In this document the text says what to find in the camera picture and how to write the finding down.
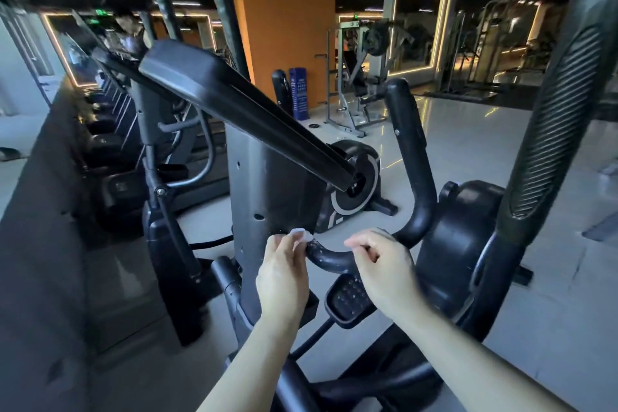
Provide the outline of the row of black treadmills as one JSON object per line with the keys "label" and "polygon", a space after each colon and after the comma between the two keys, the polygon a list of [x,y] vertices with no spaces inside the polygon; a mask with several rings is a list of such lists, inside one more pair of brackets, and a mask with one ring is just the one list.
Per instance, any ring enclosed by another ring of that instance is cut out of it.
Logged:
{"label": "row of black treadmills", "polygon": [[98,84],[83,91],[88,113],[79,114],[80,165],[93,220],[123,237],[143,234],[141,215],[147,198],[140,165],[143,147],[128,83],[93,58]]}

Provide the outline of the black elliptical flywheel housing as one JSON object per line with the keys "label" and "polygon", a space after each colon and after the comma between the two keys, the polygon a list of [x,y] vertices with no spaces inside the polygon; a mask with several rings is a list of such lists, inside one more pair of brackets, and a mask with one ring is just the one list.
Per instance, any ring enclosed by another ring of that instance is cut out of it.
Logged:
{"label": "black elliptical flywheel housing", "polygon": [[446,182],[423,238],[415,270],[428,301],[457,322],[465,317],[483,272],[482,253],[496,227],[503,187],[473,180]]}

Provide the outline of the wide lit-frame mirror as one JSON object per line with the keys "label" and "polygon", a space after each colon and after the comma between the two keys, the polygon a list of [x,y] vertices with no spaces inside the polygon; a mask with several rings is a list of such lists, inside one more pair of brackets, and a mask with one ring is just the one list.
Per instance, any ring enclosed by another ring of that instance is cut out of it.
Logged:
{"label": "wide lit-frame mirror", "polygon": [[43,11],[41,18],[70,83],[86,90],[102,88],[103,74],[89,55],[94,41],[78,25],[72,13]]}

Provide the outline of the black elliptical console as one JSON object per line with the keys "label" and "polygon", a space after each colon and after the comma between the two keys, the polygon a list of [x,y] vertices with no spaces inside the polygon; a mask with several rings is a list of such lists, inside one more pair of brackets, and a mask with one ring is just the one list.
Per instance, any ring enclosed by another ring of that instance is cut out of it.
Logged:
{"label": "black elliptical console", "polygon": [[166,39],[149,49],[138,70],[338,190],[351,186],[352,164],[212,52]]}

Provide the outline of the grey plate-loaded weight machine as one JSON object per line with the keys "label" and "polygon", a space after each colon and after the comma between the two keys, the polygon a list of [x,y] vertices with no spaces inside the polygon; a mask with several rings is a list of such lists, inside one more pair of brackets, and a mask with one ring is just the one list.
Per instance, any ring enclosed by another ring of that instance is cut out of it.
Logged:
{"label": "grey plate-loaded weight machine", "polygon": [[414,37],[402,22],[389,19],[339,22],[326,35],[326,118],[356,138],[388,119],[371,117],[368,107],[385,98],[387,77],[396,57]]}

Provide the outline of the person's left forearm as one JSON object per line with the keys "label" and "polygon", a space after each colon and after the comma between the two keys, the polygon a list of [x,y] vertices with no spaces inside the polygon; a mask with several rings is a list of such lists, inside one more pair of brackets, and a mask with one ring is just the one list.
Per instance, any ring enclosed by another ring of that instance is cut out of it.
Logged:
{"label": "person's left forearm", "polygon": [[299,325],[262,317],[196,412],[269,412]]}

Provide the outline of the person's right forearm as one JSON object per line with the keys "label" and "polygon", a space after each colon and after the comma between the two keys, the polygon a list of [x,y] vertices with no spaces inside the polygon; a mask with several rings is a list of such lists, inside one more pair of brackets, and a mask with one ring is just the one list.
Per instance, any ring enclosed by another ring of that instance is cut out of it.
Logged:
{"label": "person's right forearm", "polygon": [[380,310],[406,332],[467,412],[578,412],[423,300]]}

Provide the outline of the person's left hand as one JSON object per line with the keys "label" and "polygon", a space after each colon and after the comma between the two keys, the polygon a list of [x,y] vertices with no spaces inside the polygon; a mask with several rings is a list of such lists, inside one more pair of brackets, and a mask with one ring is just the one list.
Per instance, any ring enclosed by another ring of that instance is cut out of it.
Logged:
{"label": "person's left hand", "polygon": [[267,239],[258,270],[261,318],[285,330],[298,330],[310,295],[306,263],[292,263],[292,237]]}

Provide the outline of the tall lit-frame mirror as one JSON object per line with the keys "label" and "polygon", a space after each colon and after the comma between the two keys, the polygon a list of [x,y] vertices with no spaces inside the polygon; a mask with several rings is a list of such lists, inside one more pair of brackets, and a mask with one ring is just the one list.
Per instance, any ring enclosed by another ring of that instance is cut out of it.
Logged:
{"label": "tall lit-frame mirror", "polygon": [[411,85],[435,79],[442,62],[453,0],[390,0],[388,76]]}

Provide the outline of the black curved handlebar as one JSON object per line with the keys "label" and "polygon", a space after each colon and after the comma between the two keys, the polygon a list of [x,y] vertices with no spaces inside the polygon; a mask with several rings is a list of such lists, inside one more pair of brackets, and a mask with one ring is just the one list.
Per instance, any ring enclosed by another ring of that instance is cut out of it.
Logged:
{"label": "black curved handlebar", "polygon": [[[410,219],[392,236],[407,249],[421,242],[432,224],[437,208],[437,191],[426,153],[426,137],[416,100],[412,96],[406,80],[387,81],[385,100],[414,197]],[[339,168],[343,172],[342,178],[333,180],[324,173],[317,174],[317,177],[345,191],[352,184],[353,173],[357,169],[350,163]],[[358,273],[351,251],[332,251],[313,240],[307,245],[306,256],[315,266],[330,273]]]}

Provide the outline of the grey elliptical mast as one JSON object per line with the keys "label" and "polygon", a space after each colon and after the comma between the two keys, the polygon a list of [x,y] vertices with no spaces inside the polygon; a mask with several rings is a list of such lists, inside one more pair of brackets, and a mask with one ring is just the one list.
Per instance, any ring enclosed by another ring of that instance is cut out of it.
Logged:
{"label": "grey elliptical mast", "polygon": [[238,305],[254,325],[261,314],[256,277],[268,237],[313,230],[326,183],[238,129],[226,125]]}

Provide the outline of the person's right hand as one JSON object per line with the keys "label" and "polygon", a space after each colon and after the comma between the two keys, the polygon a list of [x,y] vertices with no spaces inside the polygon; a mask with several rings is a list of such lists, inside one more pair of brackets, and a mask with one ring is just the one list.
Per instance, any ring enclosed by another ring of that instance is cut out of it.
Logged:
{"label": "person's right hand", "polygon": [[348,239],[371,239],[378,251],[376,263],[356,266],[365,291],[382,314],[401,328],[421,319],[428,305],[410,250],[383,229],[365,229]]}

